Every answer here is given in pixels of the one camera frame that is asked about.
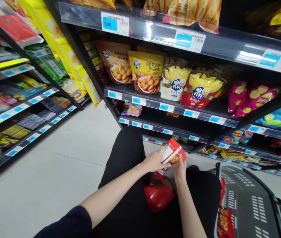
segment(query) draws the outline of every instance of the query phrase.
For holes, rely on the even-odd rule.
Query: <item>snack display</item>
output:
[[[94,41],[94,43],[100,53],[111,80],[118,84],[133,83],[128,58],[130,46],[99,40]]]
[[[128,51],[135,89],[143,94],[159,92],[164,57],[144,52]]]

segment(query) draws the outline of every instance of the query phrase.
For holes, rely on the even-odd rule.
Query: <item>red snack package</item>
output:
[[[241,103],[246,91],[246,81],[237,80],[229,92],[228,112],[233,113]]]
[[[183,161],[185,161],[187,159],[187,156],[184,153],[183,148],[179,145],[178,142],[176,142],[176,140],[174,138],[171,138],[168,141],[168,145],[164,150],[163,157],[161,158],[161,163],[162,164],[166,164],[166,163],[175,164],[175,163],[179,162],[180,154],[182,154]],[[167,170],[168,170],[168,168],[161,169],[161,170],[156,171],[156,173],[157,173],[158,177],[160,179],[162,179],[163,175],[166,173]]]

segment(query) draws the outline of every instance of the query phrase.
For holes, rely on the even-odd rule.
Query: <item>yellow snack bag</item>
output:
[[[144,52],[128,51],[135,90],[143,94],[159,92],[164,57]]]

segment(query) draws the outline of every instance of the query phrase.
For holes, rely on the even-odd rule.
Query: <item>potato chip bag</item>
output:
[[[164,57],[144,52],[128,51],[135,90],[143,94],[159,92]]]
[[[279,88],[255,84],[247,91],[232,117],[245,117],[250,112],[271,101],[279,93]]]
[[[109,41],[94,41],[111,80],[117,84],[132,84],[128,58],[129,45]]]

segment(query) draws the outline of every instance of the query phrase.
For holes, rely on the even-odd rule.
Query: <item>hand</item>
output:
[[[162,164],[161,158],[163,157],[164,149],[166,148],[166,145],[163,146],[160,150],[157,150],[155,152],[150,153],[147,158],[141,162],[140,164],[145,169],[145,172],[155,172],[159,169],[168,168],[171,166],[170,163]]]
[[[187,161],[183,161],[182,154],[179,154],[179,162],[173,165],[173,176],[176,185],[187,182],[186,179]]]

